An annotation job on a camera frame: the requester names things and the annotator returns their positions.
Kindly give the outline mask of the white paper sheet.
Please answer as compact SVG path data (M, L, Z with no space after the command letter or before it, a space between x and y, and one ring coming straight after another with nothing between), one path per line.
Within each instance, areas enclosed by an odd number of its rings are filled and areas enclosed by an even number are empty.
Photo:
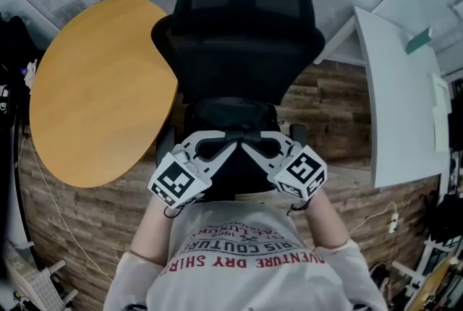
M446 81L434 73L428 73L432 112L434 123L434 145L436 152L446 152L449 149L449 121L451 99Z

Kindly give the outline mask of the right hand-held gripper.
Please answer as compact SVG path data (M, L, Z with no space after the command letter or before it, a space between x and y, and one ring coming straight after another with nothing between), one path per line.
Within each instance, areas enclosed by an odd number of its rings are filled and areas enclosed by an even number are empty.
M269 176L278 191L309 200L327 180L326 162L311 147L302 147L281 132L262 131L260 136L276 142L259 148L242 142L243 151Z

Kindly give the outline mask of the black mesh office chair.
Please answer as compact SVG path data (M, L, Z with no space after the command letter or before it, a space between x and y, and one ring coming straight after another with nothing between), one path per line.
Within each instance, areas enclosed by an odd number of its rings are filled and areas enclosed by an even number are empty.
M209 98L244 98L276 109L325 46L312 0L177 0L151 39L179 83L186 110ZM250 144L249 134L225 133ZM161 151L191 134L184 124L182 134L170 129ZM305 142L307 131L293 125L286 136Z

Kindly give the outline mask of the person's right forearm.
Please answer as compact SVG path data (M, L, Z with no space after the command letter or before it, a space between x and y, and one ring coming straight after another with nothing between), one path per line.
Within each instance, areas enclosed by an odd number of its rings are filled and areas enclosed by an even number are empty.
M344 222L322 189L319 189L304 205L300 207L292 205L290 211L292 210L304 213L316 247L335 249L350 240Z

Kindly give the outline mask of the black equipment pile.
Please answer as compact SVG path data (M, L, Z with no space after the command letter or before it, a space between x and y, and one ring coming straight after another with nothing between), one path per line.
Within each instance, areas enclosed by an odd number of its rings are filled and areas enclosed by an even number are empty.
M438 185L438 205L432 219L431 238L436 243L444 243L463 235L463 197L449 188L456 162L451 157L451 152L446 157L445 169Z

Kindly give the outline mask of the round wooden table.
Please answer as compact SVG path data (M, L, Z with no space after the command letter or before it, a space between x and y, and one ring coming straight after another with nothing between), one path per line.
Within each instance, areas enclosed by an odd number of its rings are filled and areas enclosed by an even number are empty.
M47 48L33 80L30 130L58 180L108 184L157 138L177 94L177 79L150 37L164 17L148 0L101 1Z

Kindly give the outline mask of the cluttered storage shelf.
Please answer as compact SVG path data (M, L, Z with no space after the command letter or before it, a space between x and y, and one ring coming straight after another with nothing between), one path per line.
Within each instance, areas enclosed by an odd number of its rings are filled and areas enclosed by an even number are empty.
M402 277L409 279L405 286L404 311L424 311L426 304L433 300L451 266L459 262L458 255L463 249L463 236L442 243L428 237L423 245L422 255L414 270L397 260L392 262L392 267Z

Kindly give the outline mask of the person's white printed shirt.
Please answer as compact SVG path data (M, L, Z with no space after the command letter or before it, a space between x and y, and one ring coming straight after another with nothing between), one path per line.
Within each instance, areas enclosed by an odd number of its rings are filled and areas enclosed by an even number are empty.
M251 202L188 205L167 262L125 253L103 311L388 311L353 241L309 250L292 220Z

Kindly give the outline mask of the person's left forearm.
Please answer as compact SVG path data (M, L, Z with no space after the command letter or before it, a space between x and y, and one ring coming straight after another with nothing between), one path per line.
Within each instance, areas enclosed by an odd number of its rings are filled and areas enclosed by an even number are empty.
M156 265L165 266L169 256L171 228L178 212L152 196L132 240L130 252Z

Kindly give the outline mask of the green box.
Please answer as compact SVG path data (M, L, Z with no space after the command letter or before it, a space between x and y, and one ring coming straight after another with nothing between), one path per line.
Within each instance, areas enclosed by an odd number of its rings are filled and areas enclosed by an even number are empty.
M422 32L414 36L405 47L405 52L407 55L414 53L419 50L421 47L427 45L432 39L432 28L427 27Z

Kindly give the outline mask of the black bag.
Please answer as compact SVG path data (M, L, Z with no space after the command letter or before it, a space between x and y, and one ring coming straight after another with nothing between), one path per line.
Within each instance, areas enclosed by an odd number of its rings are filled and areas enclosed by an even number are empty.
M244 98L209 98L190 104L185 113L184 131L211 130L249 134L251 146L265 157L274 156L279 151L277 142L262 140L258 136L261 131L280 130L275 107L267 103ZM275 189L275 185L267 180L267 173L243 151L240 144L213 175L212 182L212 186L204 191L205 201L233 201L236 195Z

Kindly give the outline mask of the white rectangular table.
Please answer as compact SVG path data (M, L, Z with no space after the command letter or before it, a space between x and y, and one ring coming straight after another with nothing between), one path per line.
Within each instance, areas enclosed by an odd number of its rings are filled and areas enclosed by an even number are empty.
M375 188L441 176L450 150L436 152L434 145L428 73L441 77L434 50L425 45L407 55L414 36L359 7L353 20L370 97L370 171L331 167L330 172L368 178Z

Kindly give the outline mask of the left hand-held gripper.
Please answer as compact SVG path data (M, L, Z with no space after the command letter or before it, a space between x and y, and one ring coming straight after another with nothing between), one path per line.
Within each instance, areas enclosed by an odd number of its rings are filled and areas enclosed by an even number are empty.
M226 139L225 132L193 132L162 158L148 190L168 208L175 209L211 187L212 176L236 148L237 142Z

